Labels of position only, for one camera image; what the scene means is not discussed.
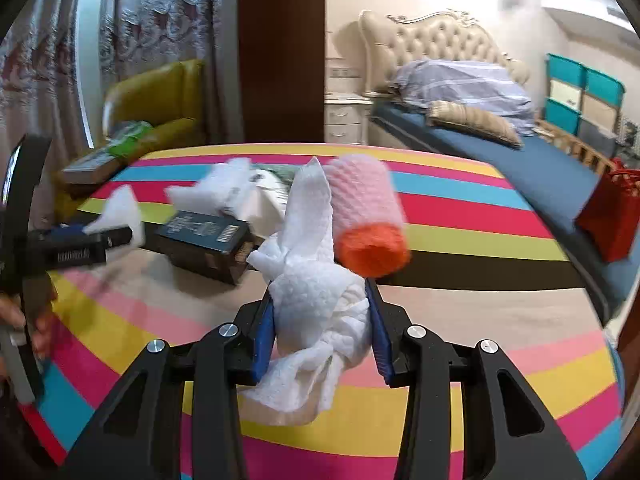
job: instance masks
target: yellow stripe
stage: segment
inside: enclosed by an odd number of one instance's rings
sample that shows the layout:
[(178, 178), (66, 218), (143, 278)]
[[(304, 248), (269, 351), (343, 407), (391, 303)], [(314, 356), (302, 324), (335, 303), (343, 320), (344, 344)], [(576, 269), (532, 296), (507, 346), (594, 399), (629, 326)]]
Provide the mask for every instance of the yellow stripe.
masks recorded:
[(407, 224), (406, 237), (414, 251), (470, 254), (522, 260), (567, 260), (552, 238), (485, 233), (449, 227)]
[[(88, 298), (60, 275), (54, 275), (59, 300), (54, 311), (90, 352), (123, 373), (146, 343), (167, 334), (151, 334), (129, 324)], [(560, 367), (530, 374), (527, 379), (558, 418), (578, 408), (615, 383), (606, 348)], [(462, 404), (452, 388), (452, 450), (463, 449)], [(192, 385), (185, 389), (183, 410), (191, 413)], [(351, 456), (395, 456), (402, 435), (406, 390), (340, 385), (334, 405), (313, 423), (298, 428), (242, 423), (248, 436), (320, 452)]]
[[(107, 201), (103, 198), (89, 198), (78, 209), (87, 213), (100, 214)], [(175, 214), (171, 204), (159, 204), (157, 202), (138, 202), (142, 221), (149, 224), (165, 224)]]
[(434, 168), (447, 168), (449, 170), (468, 171), (470, 173), (483, 174), (504, 178), (502, 174), (483, 162), (472, 162), (463, 158), (433, 153), (412, 152), (411, 150), (388, 150), (385, 148), (359, 148), (357, 146), (339, 146), (335, 144), (222, 144), (219, 146), (195, 146), (193, 148), (180, 148), (177, 150), (165, 150), (145, 155), (143, 159), (169, 158), (172, 156), (193, 155), (318, 155), (340, 156), (347, 153), (364, 153), (380, 160), (391, 162), (406, 162), (420, 164), (421, 166), (433, 166)]

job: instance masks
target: black box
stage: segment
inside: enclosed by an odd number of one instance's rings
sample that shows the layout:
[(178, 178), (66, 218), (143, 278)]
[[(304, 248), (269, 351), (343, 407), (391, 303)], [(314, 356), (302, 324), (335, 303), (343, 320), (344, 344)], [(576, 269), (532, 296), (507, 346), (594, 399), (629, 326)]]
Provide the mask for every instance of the black box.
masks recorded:
[(254, 248), (249, 224), (226, 216), (178, 211), (156, 234), (160, 250), (176, 267), (232, 285)]

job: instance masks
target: gray curtain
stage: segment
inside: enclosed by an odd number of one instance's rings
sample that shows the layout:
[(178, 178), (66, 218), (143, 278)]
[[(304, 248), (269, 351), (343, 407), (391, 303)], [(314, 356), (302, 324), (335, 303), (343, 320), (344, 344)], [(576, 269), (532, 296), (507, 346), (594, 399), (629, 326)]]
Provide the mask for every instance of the gray curtain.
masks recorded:
[(77, 0), (29, 0), (0, 45), (0, 172), (27, 132), (52, 137), (31, 220), (52, 220), (49, 173), (87, 147), (74, 71)]
[(220, 0), (102, 0), (102, 88), (166, 63), (203, 59), (206, 129), (220, 142), (214, 49)]

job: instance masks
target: multicolored table surface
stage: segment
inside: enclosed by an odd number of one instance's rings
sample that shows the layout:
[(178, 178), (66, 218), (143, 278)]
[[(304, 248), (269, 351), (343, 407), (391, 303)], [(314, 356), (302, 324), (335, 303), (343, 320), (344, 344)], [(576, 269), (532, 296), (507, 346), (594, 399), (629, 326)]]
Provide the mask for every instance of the multicolored table surface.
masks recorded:
[[(173, 213), (169, 185), (190, 186), (212, 164), (247, 156), (262, 164), (322, 163), (345, 153), (386, 161), (407, 218), (412, 260), (381, 280), (385, 301), (451, 342), (500, 344), (557, 419), (593, 479), (620, 444), (620, 396), (614, 367), (580, 279), (529, 204), (487, 164), (403, 150), (328, 144), (204, 146), (147, 155), (97, 191), (80, 209), (98, 214), (129, 184), (149, 226)], [(56, 344), (46, 394), (24, 415), (61, 462), (119, 375), (156, 337), (197, 340), (262, 297), (247, 272), (237, 288), (173, 268), (165, 256), (137, 250), (93, 270), (54, 276), (59, 300)], [(191, 389), (182, 416), (181, 466), (191, 475)], [(308, 426), (242, 421), (253, 480), (387, 480), (400, 446), (407, 390), (387, 388), (369, 355), (340, 380), (334, 405)], [(450, 478), (462, 478), (460, 387), (451, 385)]]

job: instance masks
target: wooden bed rail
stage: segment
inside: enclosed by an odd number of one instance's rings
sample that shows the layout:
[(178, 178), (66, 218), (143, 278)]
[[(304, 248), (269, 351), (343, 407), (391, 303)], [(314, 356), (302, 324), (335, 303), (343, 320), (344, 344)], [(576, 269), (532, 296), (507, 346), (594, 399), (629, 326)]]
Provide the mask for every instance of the wooden bed rail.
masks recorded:
[(553, 144), (567, 155), (572, 156), (595, 173), (602, 175), (606, 171), (616, 169), (616, 165), (606, 156), (582, 142), (578, 137), (542, 119), (536, 119), (536, 123), (548, 133), (548, 135), (543, 136), (547, 142)]

